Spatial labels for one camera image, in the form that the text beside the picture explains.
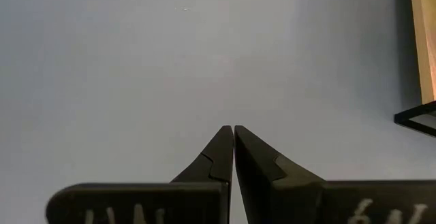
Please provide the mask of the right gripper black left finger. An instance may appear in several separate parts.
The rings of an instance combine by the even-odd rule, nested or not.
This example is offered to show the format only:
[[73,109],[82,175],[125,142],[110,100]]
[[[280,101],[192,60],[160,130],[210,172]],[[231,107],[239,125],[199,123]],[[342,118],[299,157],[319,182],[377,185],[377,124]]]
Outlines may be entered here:
[[224,125],[178,176],[165,183],[80,183],[55,193],[49,224],[228,223],[234,134]]

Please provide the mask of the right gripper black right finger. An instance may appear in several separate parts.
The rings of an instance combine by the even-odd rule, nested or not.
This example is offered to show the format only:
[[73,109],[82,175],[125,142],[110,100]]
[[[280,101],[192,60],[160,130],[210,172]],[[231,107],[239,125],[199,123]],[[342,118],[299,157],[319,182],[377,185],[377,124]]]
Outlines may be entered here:
[[434,180],[324,180],[242,125],[234,136],[249,223],[435,224]]

